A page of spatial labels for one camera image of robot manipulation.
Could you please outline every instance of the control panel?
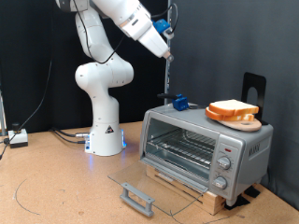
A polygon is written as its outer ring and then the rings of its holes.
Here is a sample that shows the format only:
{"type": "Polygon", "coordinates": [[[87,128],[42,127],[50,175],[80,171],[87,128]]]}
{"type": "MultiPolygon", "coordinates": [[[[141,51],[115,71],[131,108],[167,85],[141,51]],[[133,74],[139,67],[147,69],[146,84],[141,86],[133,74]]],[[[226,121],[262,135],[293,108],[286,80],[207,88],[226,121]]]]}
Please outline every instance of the control panel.
{"type": "Polygon", "coordinates": [[[222,197],[230,198],[234,184],[234,174],[237,165],[239,150],[223,143],[219,144],[211,177],[211,188],[222,197]]]}

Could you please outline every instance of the oven rack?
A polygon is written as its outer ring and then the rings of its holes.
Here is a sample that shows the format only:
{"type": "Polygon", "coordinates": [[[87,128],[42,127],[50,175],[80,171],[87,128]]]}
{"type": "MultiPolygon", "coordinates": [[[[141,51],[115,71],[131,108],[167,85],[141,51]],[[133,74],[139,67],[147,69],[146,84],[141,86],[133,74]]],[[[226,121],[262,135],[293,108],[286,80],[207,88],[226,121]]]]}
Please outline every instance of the oven rack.
{"type": "Polygon", "coordinates": [[[216,140],[178,129],[151,139],[148,144],[210,169],[216,140]]]}

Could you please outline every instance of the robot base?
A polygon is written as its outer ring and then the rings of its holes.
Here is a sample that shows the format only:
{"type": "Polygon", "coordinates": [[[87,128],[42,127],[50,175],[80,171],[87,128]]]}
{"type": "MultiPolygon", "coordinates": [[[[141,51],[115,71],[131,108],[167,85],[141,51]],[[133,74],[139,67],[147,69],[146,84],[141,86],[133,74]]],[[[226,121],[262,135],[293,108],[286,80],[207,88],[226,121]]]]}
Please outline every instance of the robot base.
{"type": "Polygon", "coordinates": [[[88,140],[85,144],[86,153],[97,156],[113,156],[122,151],[122,134],[118,122],[94,123],[88,140]]]}

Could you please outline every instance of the oven knob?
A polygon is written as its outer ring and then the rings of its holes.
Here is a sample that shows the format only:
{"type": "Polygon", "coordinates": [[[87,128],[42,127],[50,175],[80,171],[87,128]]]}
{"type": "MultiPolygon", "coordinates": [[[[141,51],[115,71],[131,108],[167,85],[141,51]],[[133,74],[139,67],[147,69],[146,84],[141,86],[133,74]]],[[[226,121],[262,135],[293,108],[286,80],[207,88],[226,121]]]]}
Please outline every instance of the oven knob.
{"type": "Polygon", "coordinates": [[[220,188],[220,189],[226,189],[226,186],[227,186],[227,182],[226,182],[226,179],[224,179],[223,177],[219,176],[217,177],[213,183],[213,185],[215,185],[217,188],[220,188]]]}
{"type": "Polygon", "coordinates": [[[221,157],[217,160],[217,163],[224,170],[227,170],[231,167],[231,162],[227,157],[221,157]]]}

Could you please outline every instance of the gray wall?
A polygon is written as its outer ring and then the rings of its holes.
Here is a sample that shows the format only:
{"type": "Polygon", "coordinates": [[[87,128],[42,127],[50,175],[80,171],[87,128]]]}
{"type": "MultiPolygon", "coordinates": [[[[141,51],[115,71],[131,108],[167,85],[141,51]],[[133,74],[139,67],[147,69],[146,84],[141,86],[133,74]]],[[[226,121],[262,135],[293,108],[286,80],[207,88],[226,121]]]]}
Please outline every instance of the gray wall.
{"type": "Polygon", "coordinates": [[[266,77],[274,127],[263,184],[299,208],[299,1],[177,0],[170,92],[200,105],[240,100],[245,72],[266,77]]]}

